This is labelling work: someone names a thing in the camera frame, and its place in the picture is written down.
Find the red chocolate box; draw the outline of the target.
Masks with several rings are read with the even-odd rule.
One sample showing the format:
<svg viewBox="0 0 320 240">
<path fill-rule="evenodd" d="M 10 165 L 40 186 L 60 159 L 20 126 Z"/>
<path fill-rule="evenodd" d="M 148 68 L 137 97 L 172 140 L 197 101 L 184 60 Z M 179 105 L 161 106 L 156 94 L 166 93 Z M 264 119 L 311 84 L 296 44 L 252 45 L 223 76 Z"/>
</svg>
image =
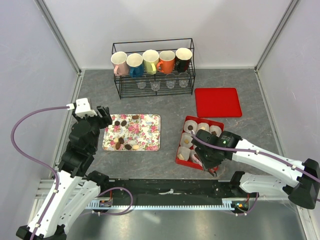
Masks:
<svg viewBox="0 0 320 240">
<path fill-rule="evenodd" d="M 203 170 L 203 166 L 200 166 L 199 164 L 193 162 L 192 160 L 192 155 L 196 154 L 195 152 L 196 146 L 192 143 L 192 136 L 191 136 L 192 131 L 188 130 L 189 125 L 193 126 L 193 131 L 195 133 L 201 127 L 205 127 L 206 132 L 211 134 L 213 131 L 216 131 L 217 132 L 216 136 L 219 137 L 220 134 L 222 133 L 222 130 L 224 129 L 224 124 L 221 122 L 199 118 L 195 116 L 188 115 L 185 117 L 182 134 L 179 141 L 179 147 L 177 149 L 177 153 L 175 157 L 175 162 L 179 165 L 183 165 L 193 169 Z M 185 160 L 178 159 L 179 154 L 182 154 Z"/>
</svg>

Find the white bar chocolate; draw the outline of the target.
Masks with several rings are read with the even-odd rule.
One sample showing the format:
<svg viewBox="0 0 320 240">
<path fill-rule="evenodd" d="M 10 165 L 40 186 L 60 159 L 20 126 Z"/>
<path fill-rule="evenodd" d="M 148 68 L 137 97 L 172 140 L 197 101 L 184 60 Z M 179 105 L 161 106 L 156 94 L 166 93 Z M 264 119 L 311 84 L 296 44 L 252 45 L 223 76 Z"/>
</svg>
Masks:
<svg viewBox="0 0 320 240">
<path fill-rule="evenodd" d="M 181 153 L 177 156 L 177 158 L 180 159 L 180 160 L 182 160 L 182 161 L 185 160 L 184 156 L 183 156 Z"/>
</svg>

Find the floral serving tray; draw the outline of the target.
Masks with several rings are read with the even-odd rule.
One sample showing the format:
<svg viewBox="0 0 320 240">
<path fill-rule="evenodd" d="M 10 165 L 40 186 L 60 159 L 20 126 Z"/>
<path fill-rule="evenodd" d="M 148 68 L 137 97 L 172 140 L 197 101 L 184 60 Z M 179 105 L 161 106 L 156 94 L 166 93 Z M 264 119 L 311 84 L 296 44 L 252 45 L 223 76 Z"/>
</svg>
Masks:
<svg viewBox="0 0 320 240">
<path fill-rule="evenodd" d="M 102 149 L 105 151 L 158 151 L 161 145 L 161 117 L 158 114 L 112 114 L 112 125 L 104 130 Z"/>
</svg>

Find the red box lid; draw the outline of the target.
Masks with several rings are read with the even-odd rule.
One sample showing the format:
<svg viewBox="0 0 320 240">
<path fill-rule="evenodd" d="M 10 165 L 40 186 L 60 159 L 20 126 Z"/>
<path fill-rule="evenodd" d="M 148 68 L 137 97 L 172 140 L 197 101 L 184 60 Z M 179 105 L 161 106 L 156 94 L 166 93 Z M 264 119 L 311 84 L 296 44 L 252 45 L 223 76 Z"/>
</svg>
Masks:
<svg viewBox="0 0 320 240">
<path fill-rule="evenodd" d="M 243 115 L 234 87 L 196 88 L 194 93 L 199 118 L 240 118 Z"/>
</svg>

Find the pink-tipped metal tongs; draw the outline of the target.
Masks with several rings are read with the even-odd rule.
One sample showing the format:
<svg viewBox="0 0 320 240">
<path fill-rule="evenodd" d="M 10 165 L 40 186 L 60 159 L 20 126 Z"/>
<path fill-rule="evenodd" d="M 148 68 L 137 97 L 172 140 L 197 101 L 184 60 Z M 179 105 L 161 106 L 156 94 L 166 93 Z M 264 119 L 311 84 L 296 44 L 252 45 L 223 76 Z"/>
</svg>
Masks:
<svg viewBox="0 0 320 240">
<path fill-rule="evenodd" d="M 197 163 L 197 164 L 200 165 L 201 167 L 203 166 L 203 165 L 202 165 L 202 162 L 200 161 L 200 159 L 199 159 L 199 157 L 198 157 L 198 155 L 197 155 L 196 153 L 191 156 L 191 159 L 192 159 L 192 161 L 193 161 L 194 163 Z M 216 172 L 216 170 L 215 170 L 214 168 L 208 169 L 207 171 L 208 171 L 213 177 L 217 177 L 217 176 L 218 176 L 218 174 L 217 174 L 217 172 Z"/>
</svg>

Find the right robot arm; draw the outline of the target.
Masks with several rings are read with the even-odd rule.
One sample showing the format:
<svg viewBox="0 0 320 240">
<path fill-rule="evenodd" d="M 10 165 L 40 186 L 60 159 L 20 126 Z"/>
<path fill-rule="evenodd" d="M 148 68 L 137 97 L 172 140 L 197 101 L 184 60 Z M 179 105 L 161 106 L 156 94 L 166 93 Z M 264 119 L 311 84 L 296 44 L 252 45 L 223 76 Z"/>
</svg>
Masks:
<svg viewBox="0 0 320 240">
<path fill-rule="evenodd" d="M 223 131 L 214 135 L 206 130 L 191 131 L 192 144 L 204 170 L 220 165 L 224 160 L 250 165 L 265 175 L 236 172 L 229 184 L 235 197 L 244 193 L 284 196 L 295 205 L 313 210 L 320 191 L 320 165 L 308 158 L 294 160 L 262 149 L 241 136 Z"/>
</svg>

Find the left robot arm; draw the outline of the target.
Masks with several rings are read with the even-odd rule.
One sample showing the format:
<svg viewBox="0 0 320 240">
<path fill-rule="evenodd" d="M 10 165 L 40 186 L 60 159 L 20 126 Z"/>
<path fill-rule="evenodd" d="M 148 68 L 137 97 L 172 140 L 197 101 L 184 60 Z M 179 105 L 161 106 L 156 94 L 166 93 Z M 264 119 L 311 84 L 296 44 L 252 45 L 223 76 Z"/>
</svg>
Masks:
<svg viewBox="0 0 320 240">
<path fill-rule="evenodd" d="M 93 110 L 89 103 L 71 103 L 65 108 L 72 111 L 76 123 L 71 127 L 58 170 L 52 172 L 54 181 L 44 203 L 33 220 L 16 232 L 22 240 L 65 240 L 85 207 L 96 196 L 104 197 L 110 191 L 105 181 L 108 176 L 92 172 L 81 191 L 70 199 L 94 160 L 100 130 L 110 126 L 113 120 L 108 107 L 98 106 Z"/>
</svg>

